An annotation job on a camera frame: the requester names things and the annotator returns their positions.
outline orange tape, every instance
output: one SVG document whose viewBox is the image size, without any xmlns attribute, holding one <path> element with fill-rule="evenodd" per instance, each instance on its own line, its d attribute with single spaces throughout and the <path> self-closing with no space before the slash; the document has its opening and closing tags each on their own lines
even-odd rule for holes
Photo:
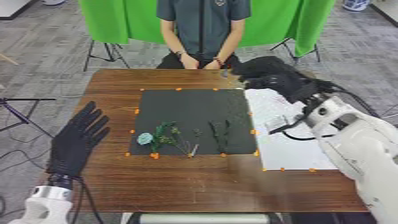
<svg viewBox="0 0 398 224">
<path fill-rule="evenodd" d="M 158 158 L 160 158 L 160 154 L 158 154 L 158 153 L 151 153 L 151 154 L 149 154 L 149 157 L 151 157 L 154 160 L 158 160 Z"/>
<path fill-rule="evenodd" d="M 256 157 L 259 157 L 259 149 L 256 150 L 256 152 L 252 153 L 252 155 L 254 155 Z"/>
<path fill-rule="evenodd" d="M 250 130 L 252 135 L 259 135 L 259 131 L 256 129 Z"/>
</svg>

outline gray carpet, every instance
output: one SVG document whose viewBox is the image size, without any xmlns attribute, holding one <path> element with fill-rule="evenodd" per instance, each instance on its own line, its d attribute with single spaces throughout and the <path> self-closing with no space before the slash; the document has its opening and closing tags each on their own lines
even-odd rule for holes
<svg viewBox="0 0 398 224">
<path fill-rule="evenodd" d="M 19 62 L 14 66 L 0 61 L 0 97 L 55 97 L 44 102 L 32 119 L 57 134 L 71 117 L 73 109 L 83 94 L 92 73 L 99 68 L 124 68 L 122 63 L 92 60 L 89 72 L 81 72 L 89 48 L 89 35 L 76 1 L 57 7 L 37 2 L 12 21 L 0 21 L 0 52 Z M 348 13 L 339 6 L 325 26 L 320 39 L 321 63 L 309 55 L 298 68 L 311 71 L 320 78 L 336 81 L 364 98 L 382 114 L 398 103 L 398 29 L 382 16 L 368 9 L 362 13 Z M 279 56 L 289 63 L 282 48 L 270 52 L 272 46 L 248 47 L 238 50 L 241 61 L 264 56 Z M 133 68 L 154 68 L 167 48 L 161 45 L 131 41 L 122 55 Z M 30 103 L 12 103 L 26 112 Z M 7 119 L 7 111 L 0 109 L 0 127 L 16 120 Z M 387 119 L 398 124 L 398 117 Z M 0 133 L 0 155 L 14 150 L 26 151 L 30 157 L 49 147 L 49 139 L 39 132 L 19 126 L 12 132 Z M 44 166 L 48 154 L 35 160 Z M 37 183 L 41 169 L 25 161 L 19 153 L 0 160 L 0 195 L 7 199 L 7 212 L 23 208 L 23 200 Z M 7 215 L 0 224 L 7 223 L 21 213 Z M 80 223 L 94 223 L 83 218 Z"/>
</svg>

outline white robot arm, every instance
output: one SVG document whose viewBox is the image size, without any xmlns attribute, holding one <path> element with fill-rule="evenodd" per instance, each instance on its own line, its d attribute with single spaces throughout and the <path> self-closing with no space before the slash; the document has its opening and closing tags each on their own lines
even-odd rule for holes
<svg viewBox="0 0 398 224">
<path fill-rule="evenodd" d="M 344 127 L 330 138 L 323 130 L 344 120 Z M 337 97 L 312 110 L 305 123 L 328 159 L 355 181 L 357 194 L 378 223 L 398 223 L 398 130 L 366 115 Z"/>
<path fill-rule="evenodd" d="M 25 201 L 25 214 L 9 224 L 67 224 L 71 210 L 71 190 L 55 186 L 39 186 Z"/>
</svg>

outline green screen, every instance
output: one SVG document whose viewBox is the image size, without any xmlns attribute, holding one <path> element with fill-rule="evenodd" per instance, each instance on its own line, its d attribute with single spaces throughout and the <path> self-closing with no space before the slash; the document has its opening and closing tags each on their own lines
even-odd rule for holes
<svg viewBox="0 0 398 224">
<path fill-rule="evenodd" d="M 163 43 L 156 0 L 80 0 L 80 6 L 96 41 Z M 291 37 L 295 55 L 304 56 L 314 48 L 332 6 L 334 0 L 252 0 L 240 47 L 273 44 Z"/>
</svg>

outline light stand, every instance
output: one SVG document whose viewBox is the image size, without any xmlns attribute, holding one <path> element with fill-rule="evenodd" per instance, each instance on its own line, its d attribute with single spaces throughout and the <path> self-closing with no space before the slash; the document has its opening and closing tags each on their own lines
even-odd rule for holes
<svg viewBox="0 0 398 224">
<path fill-rule="evenodd" d="M 12 125 L 9 125 L 7 127 L 3 127 L 0 129 L 0 132 L 9 130 L 10 128 L 17 127 L 19 125 L 23 124 L 32 124 L 33 127 L 37 128 L 37 130 L 42 132 L 42 134 L 53 138 L 51 134 L 46 132 L 46 130 L 41 128 L 41 126 L 33 123 L 33 121 L 30 120 L 30 116 L 32 116 L 32 113 L 33 113 L 33 110 L 35 110 L 35 107 L 39 105 L 39 102 L 41 101 L 53 101 L 55 99 L 39 99 L 39 98 L 33 98 L 33 99 L 7 99 L 7 98 L 0 98 L 0 106 L 9 110 L 10 114 L 16 116 L 16 118 L 19 119 L 19 122 L 14 123 Z M 9 101 L 33 101 L 33 106 L 28 110 L 28 115 L 25 116 L 21 114 L 21 112 L 16 110 L 16 108 L 9 105 Z"/>
<path fill-rule="evenodd" d="M 280 46 L 284 46 L 288 52 L 289 52 L 289 57 L 295 61 L 295 64 L 298 64 L 298 60 L 300 60 L 300 57 L 295 56 L 291 50 L 289 50 L 289 46 L 286 44 L 286 42 L 291 40 L 291 38 L 286 38 L 284 41 L 277 44 L 277 46 L 270 49 L 270 51 L 273 51 Z M 316 58 L 318 58 L 318 62 L 320 62 L 320 51 L 318 51 L 318 45 L 314 44 L 314 50 L 307 53 L 316 53 Z"/>
<path fill-rule="evenodd" d="M 108 43 L 103 43 L 103 46 L 105 46 L 105 51 L 106 51 L 106 54 L 108 54 L 108 58 L 101 58 L 101 57 L 97 57 L 96 55 L 92 55 L 94 40 L 90 41 L 89 54 L 87 54 L 85 64 L 83 64 L 83 72 L 87 71 L 90 58 L 97 58 L 97 59 L 101 59 L 101 60 L 106 61 L 106 62 L 115 62 L 115 61 L 121 59 L 122 64 L 124 64 L 126 67 L 129 68 L 128 63 L 126 63 L 126 60 L 124 60 L 124 58 L 122 58 L 122 56 L 121 56 L 121 52 L 119 52 L 119 50 L 117 50 L 117 48 L 122 49 L 121 45 L 119 45 L 119 44 L 108 44 Z"/>
</svg>

